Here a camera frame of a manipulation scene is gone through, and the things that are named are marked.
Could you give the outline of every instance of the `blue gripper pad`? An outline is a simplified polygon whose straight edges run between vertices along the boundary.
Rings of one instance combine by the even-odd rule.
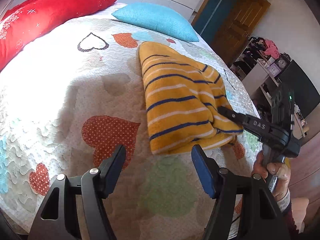
[[[195,145],[191,151],[191,159],[193,165],[196,168],[198,173],[201,185],[203,187],[204,192],[206,192],[210,198],[214,198],[215,190],[213,188],[213,177],[207,164],[204,161],[204,158],[207,158],[204,151],[200,147],[200,145]]]

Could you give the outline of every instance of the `blue pillow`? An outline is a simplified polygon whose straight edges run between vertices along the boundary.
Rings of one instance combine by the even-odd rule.
[[[160,32],[182,41],[198,42],[191,24],[176,11],[152,3],[132,3],[113,14],[119,21]]]

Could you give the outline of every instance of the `wooden door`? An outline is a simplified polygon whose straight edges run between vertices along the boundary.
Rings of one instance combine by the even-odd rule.
[[[263,0],[238,0],[217,31],[211,48],[231,66],[243,49],[243,44],[261,20],[270,3]]]

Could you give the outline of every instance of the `human hand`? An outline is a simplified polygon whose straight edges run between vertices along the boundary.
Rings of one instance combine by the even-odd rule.
[[[259,152],[257,160],[253,165],[252,174],[258,173],[264,179],[268,176],[268,171],[278,177],[278,183],[273,191],[273,196],[276,201],[279,201],[285,197],[288,191],[288,185],[290,181],[291,171],[285,163],[269,163],[267,169],[262,166],[263,152]]]

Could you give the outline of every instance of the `blue stripe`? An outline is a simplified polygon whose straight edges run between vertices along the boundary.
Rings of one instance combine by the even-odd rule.
[[[153,139],[161,136],[161,135],[164,135],[164,134],[167,134],[167,133],[170,133],[170,132],[173,132],[173,131],[176,131],[176,130],[179,130],[179,129],[182,129],[182,128],[185,128],[185,127],[188,127],[188,126],[192,126],[192,125],[203,125],[203,124],[207,124],[209,123],[209,120],[207,121],[202,121],[202,122],[187,122],[187,123],[182,123],[182,124],[179,124],[177,126],[174,126],[174,127],[171,127],[169,129],[166,129],[164,131],[161,131],[161,132],[158,132],[158,133],[155,133],[154,135],[150,136],[150,141],[152,141]]]
[[[217,79],[215,80],[215,84],[218,82],[218,80],[220,79],[221,75],[219,74],[219,76],[217,77]]]
[[[203,103],[205,106],[212,106],[216,111],[217,111],[217,109],[212,105],[212,104],[210,104],[210,103]]]
[[[216,128],[216,129],[221,131],[221,132],[224,132],[224,133],[240,133],[240,132],[243,132],[243,129],[241,129],[241,130],[227,130],[227,131],[226,130],[221,130],[221,129],[218,129],[218,128]]]
[[[168,99],[164,99],[164,100],[158,101],[158,102],[152,104],[151,106],[149,106],[148,109],[147,109],[147,112],[150,111],[152,108],[154,108],[156,106],[159,106],[159,105],[162,105],[162,104],[165,104],[165,103],[168,103],[168,102],[183,102],[183,101],[188,101],[190,99],[197,99],[197,98],[195,96],[187,96],[187,97],[184,97],[184,98],[168,98]]]
[[[202,72],[204,72],[207,69],[208,65],[205,65],[204,69],[202,70]]]
[[[161,65],[161,64],[176,64],[176,65],[179,65],[179,66],[191,66],[191,65],[189,65],[189,64],[185,64],[185,63],[161,62],[161,63],[153,64],[153,65],[151,65],[150,67],[148,67],[148,68],[146,69],[146,71],[145,71],[142,75],[144,76],[144,75],[145,75],[145,73],[146,73],[150,68],[152,68],[152,67],[154,67],[154,66],[157,66],[157,65]]]
[[[143,63],[148,59],[148,58],[151,58],[151,57],[154,57],[154,56],[160,56],[160,57],[170,57],[170,56],[167,56],[167,55],[158,55],[158,54],[155,54],[155,55],[151,55],[151,56],[149,56],[149,57],[147,57],[143,62],[142,62],[142,64],[141,65],[143,65]]]
[[[213,97],[214,97],[214,99],[219,99],[219,98],[223,98],[223,97],[227,98],[227,96],[225,96],[225,95],[219,95],[219,96],[213,96]]]
[[[148,87],[151,83],[153,83],[154,81],[156,81],[156,80],[158,80],[158,79],[165,78],[165,77],[182,77],[182,78],[184,78],[184,79],[187,79],[187,80],[189,80],[189,81],[192,81],[193,83],[206,83],[206,84],[208,84],[208,83],[213,83],[213,82],[205,81],[205,80],[193,80],[193,79],[191,79],[191,78],[188,78],[188,77],[183,76],[183,75],[180,75],[180,74],[167,74],[167,75],[158,76],[158,77],[154,78],[153,80],[151,80],[151,81],[148,83],[148,85],[146,86],[146,90],[147,90],[147,87]]]

